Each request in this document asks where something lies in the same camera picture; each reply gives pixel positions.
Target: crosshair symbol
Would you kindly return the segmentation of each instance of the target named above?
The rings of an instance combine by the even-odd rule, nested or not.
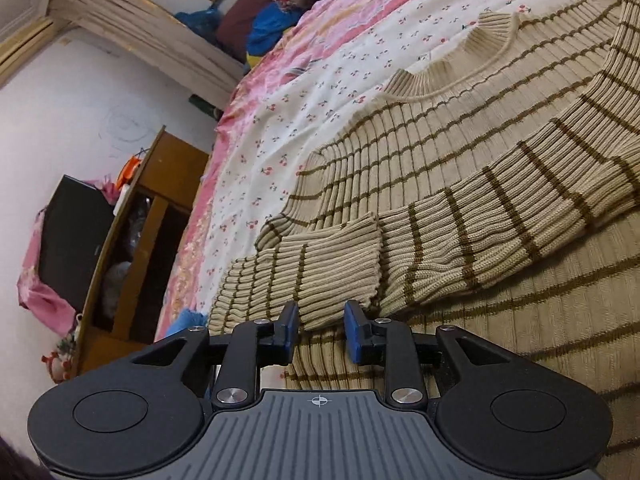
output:
[[[314,397],[313,399],[310,399],[309,402],[314,403],[316,406],[324,406],[326,403],[331,402],[331,401],[329,399],[327,399],[326,397],[318,395],[317,397]]]

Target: sweater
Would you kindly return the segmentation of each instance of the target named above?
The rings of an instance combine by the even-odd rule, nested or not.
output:
[[[225,273],[212,333],[300,306],[290,388],[376,387],[346,299],[416,332],[455,322],[604,394],[602,468],[640,446],[640,0],[487,13],[423,72],[399,71],[313,152],[255,256]]]

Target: sweater cuff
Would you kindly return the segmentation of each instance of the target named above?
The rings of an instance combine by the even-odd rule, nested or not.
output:
[[[209,330],[231,332],[252,319],[276,319],[288,300],[303,330],[339,322],[347,300],[366,309],[380,282],[382,234],[372,214],[340,226],[284,237],[274,249],[236,260],[213,303]]]

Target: television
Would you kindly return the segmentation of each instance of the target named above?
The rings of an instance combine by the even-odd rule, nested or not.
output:
[[[45,209],[38,275],[77,312],[112,222],[113,206],[102,192],[68,175]]]

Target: orange object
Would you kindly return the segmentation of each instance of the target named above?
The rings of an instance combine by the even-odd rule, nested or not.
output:
[[[116,180],[116,189],[121,190],[122,186],[131,182],[133,176],[136,174],[136,170],[140,165],[140,159],[135,155],[132,156],[127,163],[120,170],[120,174],[118,175],[118,179]]]

